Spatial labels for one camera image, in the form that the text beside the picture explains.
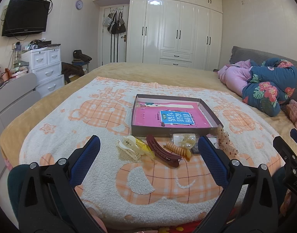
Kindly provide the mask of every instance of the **pink fabric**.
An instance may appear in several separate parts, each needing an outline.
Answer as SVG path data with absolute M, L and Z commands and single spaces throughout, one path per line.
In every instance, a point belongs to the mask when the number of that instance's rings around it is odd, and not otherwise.
M 223 84 L 226 84 L 231 91 L 242 96 L 242 90 L 247 85 L 247 81 L 251 78 L 250 69 L 250 60 L 240 61 L 229 67 L 225 65 L 218 72 L 219 79 Z

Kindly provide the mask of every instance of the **bag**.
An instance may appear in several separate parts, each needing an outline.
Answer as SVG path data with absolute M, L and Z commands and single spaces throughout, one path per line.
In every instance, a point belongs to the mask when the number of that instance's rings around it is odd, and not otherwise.
M 117 33 L 117 12 L 114 14 L 113 16 L 113 21 L 111 23 L 111 25 L 107 28 L 107 30 L 109 31 L 110 34 L 116 34 Z
M 109 27 L 112 24 L 111 15 L 109 14 L 107 17 L 103 20 L 103 26 Z
M 125 22 L 123 20 L 123 14 L 120 12 L 118 16 L 118 27 L 117 27 L 117 33 L 124 33 L 126 32 Z

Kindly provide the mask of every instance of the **television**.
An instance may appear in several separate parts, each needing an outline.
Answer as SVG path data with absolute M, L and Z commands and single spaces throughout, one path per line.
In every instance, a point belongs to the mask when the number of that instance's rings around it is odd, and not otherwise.
M 3 20 L 2 36 L 14 37 L 46 31 L 50 2 L 10 0 Z

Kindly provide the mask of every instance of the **gray pillow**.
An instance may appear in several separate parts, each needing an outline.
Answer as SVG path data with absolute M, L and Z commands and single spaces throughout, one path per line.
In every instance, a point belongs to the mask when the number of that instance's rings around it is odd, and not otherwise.
M 264 52 L 264 51 L 258 51 L 258 50 L 253 50 L 253 49 L 246 49 L 246 48 L 241 48 L 238 46 L 234 46 L 232 49 L 232 55 L 230 57 L 230 64 L 235 64 L 239 61 L 245 61 L 245 60 L 253 60 L 257 64 L 262 64 L 263 61 L 270 59 L 270 58 L 280 58 L 284 59 L 287 61 L 292 62 L 292 64 L 297 68 L 297 61 L 292 60 L 277 54 L 269 53 L 269 52 Z M 297 86 L 295 88 L 295 91 L 293 93 L 293 96 L 291 99 L 297 101 Z

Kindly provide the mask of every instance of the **wardrobe drawer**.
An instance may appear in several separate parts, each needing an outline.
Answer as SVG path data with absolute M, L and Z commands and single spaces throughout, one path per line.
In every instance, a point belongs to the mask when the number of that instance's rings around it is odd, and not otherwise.
M 192 62 L 192 54 L 181 53 L 181 52 L 172 52 L 172 51 L 161 50 L 160 58 Z
M 37 85 L 48 81 L 54 77 L 61 75 L 62 66 L 61 62 L 55 64 L 42 66 L 40 68 L 34 69 L 31 72 L 37 77 Z
M 47 53 L 48 53 L 48 64 L 53 64 L 61 61 L 60 48 L 50 49 L 47 51 Z
M 31 58 L 32 64 L 30 64 L 31 69 L 36 69 L 48 64 L 46 50 L 33 52 L 31 53 L 31 55 L 32 55 L 32 58 Z
M 35 90 L 40 93 L 41 98 L 45 97 L 46 95 L 51 94 L 52 92 L 56 91 L 57 89 L 64 86 L 64 75 L 57 76 L 53 79 L 50 79 L 40 85 L 38 85 Z
M 160 59 L 159 63 L 162 65 L 174 65 L 174 66 L 183 66 L 183 67 L 188 67 L 192 65 L 191 62 L 184 62 L 179 60 L 164 60 L 164 59 Z

